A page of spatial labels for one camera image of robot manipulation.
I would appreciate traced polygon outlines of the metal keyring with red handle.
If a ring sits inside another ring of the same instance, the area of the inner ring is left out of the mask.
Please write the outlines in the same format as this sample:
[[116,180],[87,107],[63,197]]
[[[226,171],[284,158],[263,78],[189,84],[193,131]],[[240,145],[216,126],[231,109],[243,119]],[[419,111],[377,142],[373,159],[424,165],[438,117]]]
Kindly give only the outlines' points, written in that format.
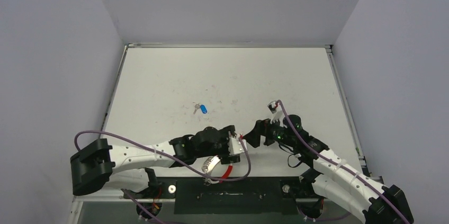
[[221,164],[221,159],[218,156],[208,157],[201,167],[204,174],[222,179],[228,178],[232,169],[233,164]]

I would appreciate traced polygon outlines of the blue capped key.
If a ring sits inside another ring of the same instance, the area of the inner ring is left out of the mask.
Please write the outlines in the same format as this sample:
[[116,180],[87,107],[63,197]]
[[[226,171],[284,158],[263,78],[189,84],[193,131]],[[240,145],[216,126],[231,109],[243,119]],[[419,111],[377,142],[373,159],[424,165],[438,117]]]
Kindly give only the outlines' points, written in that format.
[[200,104],[200,103],[196,103],[196,104],[194,105],[194,111],[193,111],[193,114],[196,114],[197,112],[201,112],[201,113],[203,113],[203,114],[207,114],[208,111],[207,111],[205,105]]

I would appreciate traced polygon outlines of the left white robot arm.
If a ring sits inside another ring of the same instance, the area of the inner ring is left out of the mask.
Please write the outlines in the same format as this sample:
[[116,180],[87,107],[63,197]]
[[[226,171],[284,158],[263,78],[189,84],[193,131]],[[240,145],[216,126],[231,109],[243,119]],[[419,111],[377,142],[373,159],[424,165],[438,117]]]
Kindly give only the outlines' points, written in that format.
[[87,134],[103,135],[81,148],[75,135],[77,153],[70,158],[72,191],[74,196],[85,196],[104,188],[126,189],[145,198],[158,191],[154,167],[185,167],[213,180],[207,171],[198,171],[191,165],[199,158],[210,157],[221,164],[240,161],[248,153],[246,140],[235,132],[234,126],[223,129],[207,127],[194,135],[184,135],[154,145],[142,145],[125,137],[88,130]]

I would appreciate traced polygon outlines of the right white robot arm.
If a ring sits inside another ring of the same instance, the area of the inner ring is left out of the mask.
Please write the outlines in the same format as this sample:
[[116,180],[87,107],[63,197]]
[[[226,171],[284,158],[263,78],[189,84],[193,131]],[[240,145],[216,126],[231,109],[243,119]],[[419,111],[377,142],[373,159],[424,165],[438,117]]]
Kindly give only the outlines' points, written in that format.
[[258,120],[243,139],[252,147],[277,142],[299,155],[309,169],[302,174],[300,192],[327,198],[362,223],[413,223],[407,198],[396,185],[386,185],[365,176],[339,157],[325,143],[302,127],[301,118],[289,115],[282,122]]

